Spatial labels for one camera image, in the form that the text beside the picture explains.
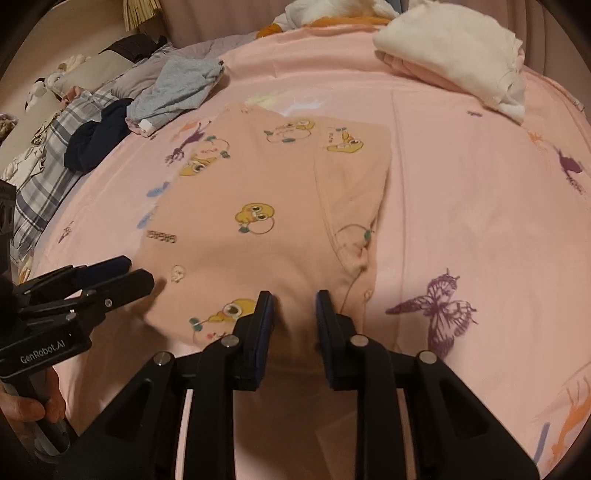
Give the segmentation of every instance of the screw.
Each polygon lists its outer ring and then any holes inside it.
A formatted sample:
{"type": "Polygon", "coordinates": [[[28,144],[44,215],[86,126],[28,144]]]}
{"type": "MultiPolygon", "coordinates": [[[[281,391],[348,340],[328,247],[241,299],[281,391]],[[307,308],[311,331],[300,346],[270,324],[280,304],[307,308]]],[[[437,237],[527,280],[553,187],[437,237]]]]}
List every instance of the screw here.
{"type": "Polygon", "coordinates": [[[355,346],[364,347],[369,345],[369,338],[365,335],[353,335],[349,342],[351,342],[355,346]]]}
{"type": "Polygon", "coordinates": [[[154,355],[154,363],[159,366],[166,365],[168,362],[171,361],[172,355],[168,352],[158,352],[154,355]]]}
{"type": "Polygon", "coordinates": [[[435,355],[433,352],[430,352],[429,350],[425,350],[424,352],[418,354],[418,359],[424,364],[432,365],[437,362],[437,355],[435,355]]]}
{"type": "Polygon", "coordinates": [[[226,348],[236,346],[240,343],[240,339],[236,335],[228,335],[222,338],[222,345],[226,348]]]}

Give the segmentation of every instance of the plaid shirt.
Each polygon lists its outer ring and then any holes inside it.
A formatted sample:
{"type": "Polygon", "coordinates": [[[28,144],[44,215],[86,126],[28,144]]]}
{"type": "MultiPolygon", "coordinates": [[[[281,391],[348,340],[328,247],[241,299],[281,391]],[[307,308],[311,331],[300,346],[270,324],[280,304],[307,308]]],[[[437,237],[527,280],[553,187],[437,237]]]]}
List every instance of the plaid shirt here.
{"type": "Polygon", "coordinates": [[[82,176],[64,166],[70,137],[82,124],[90,120],[100,122],[101,110],[115,100],[117,97],[111,95],[110,89],[82,92],[51,124],[43,171],[32,176],[17,193],[11,243],[13,262],[20,264],[35,248],[60,203],[82,176]]]}

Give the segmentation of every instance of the purple butterfly print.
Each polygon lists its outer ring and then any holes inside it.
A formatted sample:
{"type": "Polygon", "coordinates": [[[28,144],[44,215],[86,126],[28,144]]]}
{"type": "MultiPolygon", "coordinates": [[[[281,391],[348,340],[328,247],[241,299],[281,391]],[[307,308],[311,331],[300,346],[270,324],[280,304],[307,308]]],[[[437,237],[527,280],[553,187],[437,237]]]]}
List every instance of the purple butterfly print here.
{"type": "Polygon", "coordinates": [[[70,222],[70,224],[66,228],[64,228],[64,231],[63,231],[60,239],[57,241],[58,244],[60,244],[64,238],[66,238],[68,235],[70,235],[72,233],[72,224],[73,223],[74,222],[70,222]]]}
{"type": "Polygon", "coordinates": [[[198,142],[199,140],[201,140],[201,138],[205,135],[204,130],[201,129],[201,122],[199,122],[199,125],[197,126],[197,129],[187,137],[187,139],[180,144],[180,146],[178,148],[175,148],[173,150],[173,153],[171,155],[168,155],[164,161],[168,164],[168,165],[172,165],[172,163],[176,162],[176,161],[180,161],[184,158],[184,151],[183,148],[185,148],[187,145],[189,145],[190,143],[195,143],[198,142]]]}
{"type": "Polygon", "coordinates": [[[571,175],[571,173],[582,173],[583,167],[581,167],[579,162],[577,162],[574,158],[566,157],[565,155],[563,155],[562,150],[556,149],[556,151],[558,152],[558,157],[560,159],[560,166],[562,167],[562,171],[569,180],[569,183],[574,187],[575,190],[577,190],[577,192],[583,193],[583,187],[571,175]]]}
{"type": "Polygon", "coordinates": [[[460,277],[452,277],[447,273],[434,278],[427,286],[427,294],[396,305],[386,310],[388,315],[400,315],[423,311],[430,319],[427,335],[429,350],[444,359],[452,350],[455,338],[462,336],[471,323],[476,323],[472,313],[476,312],[470,303],[464,300],[451,301],[457,290],[460,277]]]}

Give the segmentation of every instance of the human hand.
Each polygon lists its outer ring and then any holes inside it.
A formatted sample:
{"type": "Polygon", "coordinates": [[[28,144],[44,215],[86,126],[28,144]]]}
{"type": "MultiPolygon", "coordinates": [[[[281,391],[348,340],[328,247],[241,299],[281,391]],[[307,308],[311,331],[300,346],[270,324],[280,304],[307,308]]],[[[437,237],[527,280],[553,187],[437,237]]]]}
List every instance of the human hand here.
{"type": "Polygon", "coordinates": [[[61,396],[60,379],[54,369],[47,369],[46,381],[50,399],[45,406],[32,398],[15,397],[0,390],[0,410],[4,416],[8,420],[21,422],[47,419],[56,423],[63,420],[66,416],[66,402],[61,396]]]}

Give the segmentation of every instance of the pink bedsheet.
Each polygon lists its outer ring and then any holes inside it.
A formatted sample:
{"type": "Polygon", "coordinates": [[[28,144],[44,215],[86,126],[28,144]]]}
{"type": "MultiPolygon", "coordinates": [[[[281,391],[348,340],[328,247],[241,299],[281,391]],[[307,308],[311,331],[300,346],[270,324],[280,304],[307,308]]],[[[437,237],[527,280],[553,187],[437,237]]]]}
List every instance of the pink bedsheet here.
{"type": "MultiPolygon", "coordinates": [[[[183,166],[170,156],[229,102],[387,125],[392,165],[364,332],[444,356],[545,475],[591,411],[591,129],[534,73],[522,127],[473,97],[396,76],[373,31],[297,30],[227,54],[222,91],[153,140],[130,135],[96,169],[33,274],[133,257],[183,166]]],[[[89,353],[58,366],[79,430],[154,352],[194,351],[131,313],[112,315],[89,353]]],[[[270,365],[261,390],[236,400],[239,479],[352,478],[352,395],[270,365]]]]}

